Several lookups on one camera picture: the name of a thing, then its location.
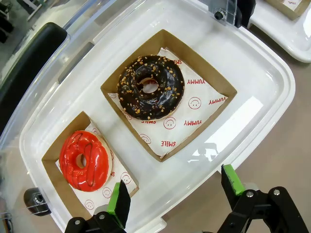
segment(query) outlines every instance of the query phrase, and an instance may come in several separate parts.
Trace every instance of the square cardboard box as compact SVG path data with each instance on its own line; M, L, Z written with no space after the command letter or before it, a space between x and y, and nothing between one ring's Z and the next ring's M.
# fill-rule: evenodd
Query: square cardboard box
M160 158L155 154L151 148L145 143L136 130L132 127L130 122L126 119L122 111L117 107L113 100L109 97L108 93L117 93L117 83L119 80L119 75L123 72L124 67L130 64L133 60L137 59L139 56L145 56L150 54L158 54L161 48L168 49L174 53L180 60L185 62L192 70L194 70L200 77L202 77L208 84L210 84L216 91L220 94L227 96L227 100L219 107L213 115L209 117L193 134L191 134L184 142L173 149L171 152L166 154L163 158ZM110 77L104 82L101 87L102 93L128 127L135 138L140 142L140 144L158 161L163 162L179 152L183 147L188 145L193 139L195 139L200 133L202 133L218 116L219 114L228 106L232 99L237 94L236 89L204 58L193 51L184 42L179 40L177 37L172 35L166 30L161 30L150 39L148 39L143 45L141 45L136 51L132 53L120 66L110 75Z
M53 142L50 148L47 150L42 158L43 166L56 190L59 197L61 198L64 205L67 207L69 213L73 217L83 217L84 219L90 219L92 216L87 211L87 209L81 204L77 196L75 195L73 189L70 187L63 174L58 169L55 164L59 159L59 154L64 141L70 137L77 130L85 130L87 126L91 123L89 116L85 112L81 112L58 136L58 138ZM120 157L114 152L114 156L117 156L120 163L130 174L133 181L137 184L134 176L131 174L129 169L123 164ZM138 191L138 187L130 193L132 197Z
M295 20L301 16L308 8L311 0L302 0L301 3L293 11L291 8L283 4L282 0L266 0L267 3L277 8L280 12L286 15L289 19Z

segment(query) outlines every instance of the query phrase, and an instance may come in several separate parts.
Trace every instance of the red icing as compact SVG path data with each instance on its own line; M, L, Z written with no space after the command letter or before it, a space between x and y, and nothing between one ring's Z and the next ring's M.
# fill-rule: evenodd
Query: red icing
M86 158L84 168L76 163L79 154ZM108 154L98 138L90 132L76 131L66 139L59 164L68 183L85 192L99 189L108 179Z

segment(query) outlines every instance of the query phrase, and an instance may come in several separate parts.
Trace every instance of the chocolate glaze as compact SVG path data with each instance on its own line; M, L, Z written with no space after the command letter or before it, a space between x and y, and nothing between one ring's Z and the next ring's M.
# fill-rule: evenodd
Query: chocolate glaze
M153 93L143 92L143 79L155 79L159 85ZM174 111L184 94L185 82L178 65L161 56L142 56L120 75L117 84L124 110L141 120L160 119Z

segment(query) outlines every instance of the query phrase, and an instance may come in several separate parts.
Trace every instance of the black knob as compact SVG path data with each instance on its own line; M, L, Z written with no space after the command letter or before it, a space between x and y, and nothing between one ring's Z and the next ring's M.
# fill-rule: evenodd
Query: black knob
M217 11L217 12L214 14L214 16L215 16L215 19L217 19L217 20L221 20L221 19L223 19L223 17L224 17L224 15L223 15L220 11Z

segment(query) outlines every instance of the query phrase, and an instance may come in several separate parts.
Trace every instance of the white tray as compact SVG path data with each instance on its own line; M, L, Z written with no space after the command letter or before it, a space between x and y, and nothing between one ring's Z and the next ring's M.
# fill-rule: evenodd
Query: white tray
M257 0L249 20L276 41L293 58L311 62L311 4L301 17L290 20L264 0Z
M30 117L19 141L36 186L64 231L71 218L41 158L60 132L85 111L132 171L139 191L132 197L127 232L153 232L160 217L206 181L221 164L238 167L291 103L295 83L289 67L246 29L214 20L196 0L138 0L93 40L95 47ZM221 115L169 160L156 161L132 136L100 86L144 41L166 29L224 75L238 93Z

